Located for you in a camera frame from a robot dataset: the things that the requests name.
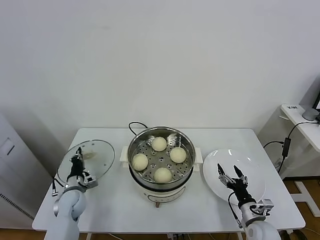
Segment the stainless steel steamer basket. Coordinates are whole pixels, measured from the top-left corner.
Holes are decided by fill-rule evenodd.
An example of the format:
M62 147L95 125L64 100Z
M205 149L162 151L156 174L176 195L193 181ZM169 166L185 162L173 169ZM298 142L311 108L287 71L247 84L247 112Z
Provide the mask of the stainless steel steamer basket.
M167 140L165 150L153 150L151 142L156 137L163 137ZM184 162L175 163L171 160L170 151L174 147L181 147L185 150L187 157ZM148 166L143 171L136 171L132 167L132 159L139 153L145 154L148 158ZM132 139L128 147L127 159L131 175L139 185L155 192L168 192L181 187L190 178L196 160L196 151L193 143L181 131L166 126L157 126L140 132ZM172 181L156 183L154 173L158 168L169 169Z

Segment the steamed bun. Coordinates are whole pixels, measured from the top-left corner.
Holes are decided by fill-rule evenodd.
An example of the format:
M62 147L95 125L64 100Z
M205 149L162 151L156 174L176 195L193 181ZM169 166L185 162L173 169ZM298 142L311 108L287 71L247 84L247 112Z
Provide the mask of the steamed bun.
M173 162L180 164L187 158L187 153L182 147L175 147L170 152L170 158Z
M157 152L161 152L167 148L167 141L163 137L158 136L152 140L151 147Z
M172 175L169 169L160 167L155 171L153 179L156 183L164 184L171 181Z
M148 158L142 153L134 155L132 159L132 167L136 171L142 171L148 166Z

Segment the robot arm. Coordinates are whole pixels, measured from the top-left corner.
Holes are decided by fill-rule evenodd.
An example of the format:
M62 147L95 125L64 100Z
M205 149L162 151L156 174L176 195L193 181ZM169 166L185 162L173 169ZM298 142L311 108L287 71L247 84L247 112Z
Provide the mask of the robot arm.
M239 227L244 229L248 240L281 240L280 235L275 227L265 222L266 216L270 215L271 209L274 207L270 199L262 199L258 203L248 193L248 178L243 175L241 170L234 167L234 171L239 178L231 178L225 174L220 164L217 165L220 181L229 189L233 190L237 200L238 207L242 213L241 222L237 215L229 206Z
M94 178L84 172L82 150L79 147L75 155L70 159L72 167L64 192L55 202L53 211L56 216L45 234L45 240L78 240L78 221L80 215L86 209L86 197L84 192L97 185ZM52 196L58 195L52 183Z
M45 234L45 240L78 240L78 220L86 208L86 198L79 190L70 190L58 201L59 212Z

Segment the glass lid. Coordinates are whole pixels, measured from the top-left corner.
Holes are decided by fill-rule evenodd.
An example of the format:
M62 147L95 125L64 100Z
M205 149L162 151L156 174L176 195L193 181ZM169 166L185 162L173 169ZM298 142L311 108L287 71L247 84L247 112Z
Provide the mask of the glass lid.
M110 169L115 160L115 150L107 141L84 141L71 148L63 157L57 175L64 184L67 184L67 177L71 171L72 162L70 160L76 154L78 148L82 150L84 171L94 176L97 180Z

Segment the white table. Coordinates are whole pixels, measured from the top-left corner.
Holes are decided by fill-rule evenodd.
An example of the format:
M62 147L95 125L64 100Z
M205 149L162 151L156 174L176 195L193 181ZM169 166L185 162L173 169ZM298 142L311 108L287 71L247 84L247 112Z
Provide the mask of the white table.
M299 229L305 226L296 204L292 200L269 157L251 129L181 129L203 158L215 149L235 149L257 161L266 179L265 198L274 203L267 221L278 230ZM87 207L78 226L86 233L222 233L239 232L228 203L216 196L205 184L201 172L194 172L183 195L162 204L160 208L143 199L136 191L127 168L119 158L123 146L134 136L126 128L82 128L70 147L83 141L101 139L115 149L115 161L99 180L99 186L86 193ZM54 197L50 188L35 217L32 227L47 230L52 219Z
M304 119L302 114L305 112L305 108L299 104L282 104L281 110L294 125L302 122L317 122ZM303 134L309 144L301 147L303 150L297 149L296 152L293 151L293 153L290 154L290 158L287 159L288 164L286 164L285 169L280 173L281 178L287 177L292 169L297 169L310 163L318 157L320 153L320 126L318 124L300 124L296 128ZM320 209L303 182L295 181L294 183L301 193L291 194L293 200L295 202L306 202L313 215L320 217Z

